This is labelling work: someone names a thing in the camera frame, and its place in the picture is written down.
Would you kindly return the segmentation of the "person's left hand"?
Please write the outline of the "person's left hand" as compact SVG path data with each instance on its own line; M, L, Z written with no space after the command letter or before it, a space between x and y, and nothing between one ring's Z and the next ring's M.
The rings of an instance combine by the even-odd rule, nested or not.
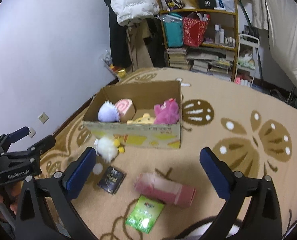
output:
M9 184L6 186L6 192L11 199L11 204L8 208L4 203L3 196L0 194L0 219L4 222L10 223L14 221L13 215L11 215L11 213L13 213L14 215L16 215L17 213L18 197L21 193L21 190L21 182L14 183L13 185Z

